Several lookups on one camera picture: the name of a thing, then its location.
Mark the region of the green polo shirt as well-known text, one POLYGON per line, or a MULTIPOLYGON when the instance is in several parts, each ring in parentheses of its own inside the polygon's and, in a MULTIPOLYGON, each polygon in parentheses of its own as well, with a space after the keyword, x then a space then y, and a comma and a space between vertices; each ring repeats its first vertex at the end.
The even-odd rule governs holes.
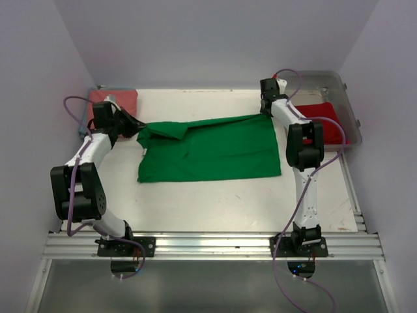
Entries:
POLYGON ((196 182, 281 175, 271 118, 244 115, 150 123, 137 136, 145 154, 138 182, 196 182))

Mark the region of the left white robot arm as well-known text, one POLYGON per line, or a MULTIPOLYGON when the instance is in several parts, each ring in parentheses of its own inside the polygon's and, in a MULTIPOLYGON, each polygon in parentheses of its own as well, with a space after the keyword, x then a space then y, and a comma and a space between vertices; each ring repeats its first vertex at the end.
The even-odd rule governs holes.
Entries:
POLYGON ((76 154, 50 171, 55 211, 66 222, 69 237, 90 227, 106 241, 113 241, 118 254, 128 256, 136 241, 127 221, 108 208, 98 168, 119 138, 131 138, 147 125, 108 98, 93 102, 92 109, 93 118, 84 126, 85 135, 76 154))

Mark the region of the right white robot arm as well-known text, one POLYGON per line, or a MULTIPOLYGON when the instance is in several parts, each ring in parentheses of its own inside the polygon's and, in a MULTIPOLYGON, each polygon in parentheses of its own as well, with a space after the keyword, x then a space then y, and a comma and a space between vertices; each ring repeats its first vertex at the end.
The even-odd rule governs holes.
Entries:
POLYGON ((272 248, 279 257, 309 256, 321 246, 322 234, 317 209, 317 174, 324 159, 321 122, 302 115, 284 94, 286 81, 260 81, 260 113, 277 119, 287 134, 285 157, 293 169, 296 184, 296 212, 290 235, 278 234, 272 248))

